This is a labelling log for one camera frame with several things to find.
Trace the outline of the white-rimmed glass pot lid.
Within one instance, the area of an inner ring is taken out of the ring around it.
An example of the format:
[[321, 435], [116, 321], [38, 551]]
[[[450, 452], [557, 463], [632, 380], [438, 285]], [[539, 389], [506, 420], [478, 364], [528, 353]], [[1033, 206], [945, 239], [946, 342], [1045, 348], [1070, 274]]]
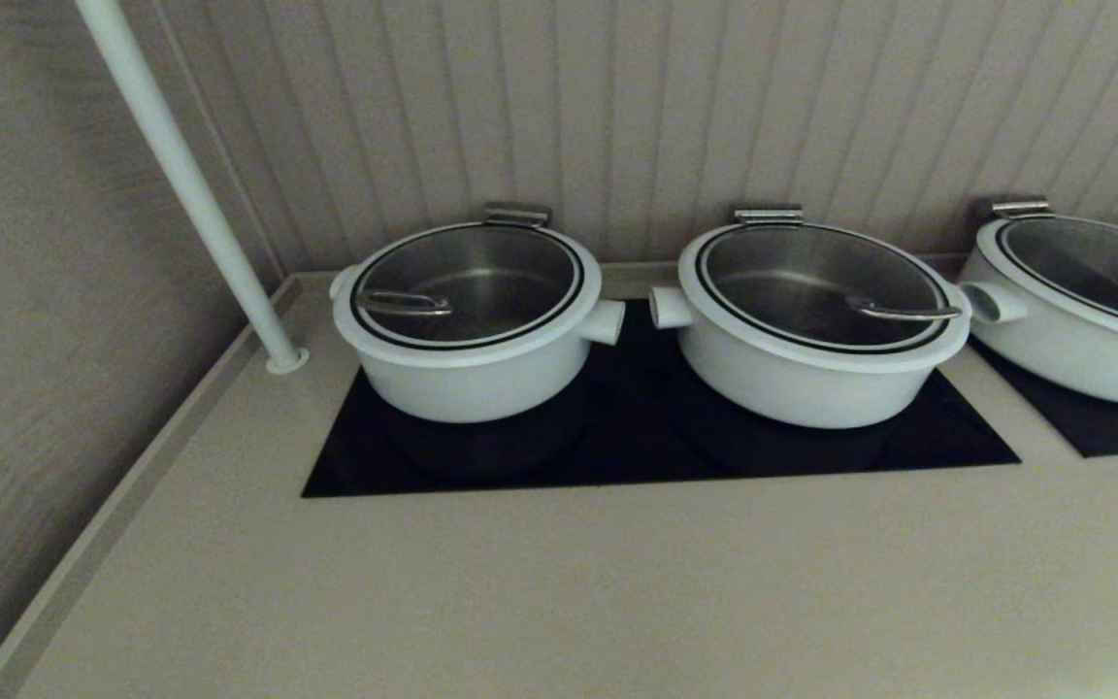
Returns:
[[1076, 216], [998, 218], [975, 251], [1046, 304], [1118, 332], [1118, 225]]
[[559, 340], [593, 313], [601, 267], [546, 227], [456, 224], [409, 235], [330, 287], [337, 330], [361, 355], [474, 366]]

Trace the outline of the white pot with steel rim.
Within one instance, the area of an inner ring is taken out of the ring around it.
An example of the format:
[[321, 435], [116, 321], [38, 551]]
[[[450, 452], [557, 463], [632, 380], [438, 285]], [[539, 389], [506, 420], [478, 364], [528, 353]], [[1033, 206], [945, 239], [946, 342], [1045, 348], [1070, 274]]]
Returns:
[[359, 357], [361, 371], [385, 402], [407, 415], [440, 423], [482, 423], [519, 415], [549, 402], [585, 366], [591, 344], [616, 344], [626, 305], [605, 300], [601, 267], [578, 256], [578, 285], [562, 311], [523, 336], [473, 349], [413, 349], [373, 336], [353, 313], [356, 283], [367, 266], [337, 274], [329, 296], [337, 330]]

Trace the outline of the middle white pot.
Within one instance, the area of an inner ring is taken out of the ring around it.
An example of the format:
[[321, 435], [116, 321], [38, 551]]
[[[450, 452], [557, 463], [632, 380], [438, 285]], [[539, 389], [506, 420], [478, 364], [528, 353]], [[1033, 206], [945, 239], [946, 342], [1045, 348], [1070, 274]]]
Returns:
[[968, 297], [917, 256], [822, 224], [733, 224], [680, 253], [680, 287], [718, 330], [824, 370], [928, 370], [967, 343]]

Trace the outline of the large black glass cooktop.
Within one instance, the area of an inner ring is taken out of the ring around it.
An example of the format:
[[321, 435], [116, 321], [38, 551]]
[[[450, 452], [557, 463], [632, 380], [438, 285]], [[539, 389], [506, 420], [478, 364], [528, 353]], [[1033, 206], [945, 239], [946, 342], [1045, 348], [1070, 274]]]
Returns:
[[615, 346], [522, 415], [452, 424], [405, 415], [356, 376], [303, 497], [435, 494], [798, 478], [1015, 464], [940, 372], [897, 416], [817, 429], [754, 415], [697, 377], [672, 331], [631, 300]]

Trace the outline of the white round pole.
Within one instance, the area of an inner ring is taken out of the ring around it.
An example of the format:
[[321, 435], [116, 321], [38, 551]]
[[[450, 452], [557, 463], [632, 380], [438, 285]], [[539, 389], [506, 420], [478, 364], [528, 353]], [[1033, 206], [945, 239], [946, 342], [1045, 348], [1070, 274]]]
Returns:
[[103, 62], [115, 81], [130, 115], [155, 155], [168, 183], [178, 196], [205, 249], [220, 271], [252, 330], [267, 352], [267, 371], [288, 375], [302, 370], [310, 359], [305, 347], [294, 344], [271, 297], [257, 278], [230, 221], [214, 199], [195, 154], [182, 136], [176, 116], [121, 11], [119, 0], [75, 0]]

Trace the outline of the small black glass cooktop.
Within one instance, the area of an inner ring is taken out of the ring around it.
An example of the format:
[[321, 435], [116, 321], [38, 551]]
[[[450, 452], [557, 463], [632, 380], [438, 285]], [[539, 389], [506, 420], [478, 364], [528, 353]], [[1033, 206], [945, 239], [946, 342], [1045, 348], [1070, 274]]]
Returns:
[[1073, 393], [1022, 370], [972, 338], [969, 346], [1084, 457], [1118, 456], [1118, 403]]

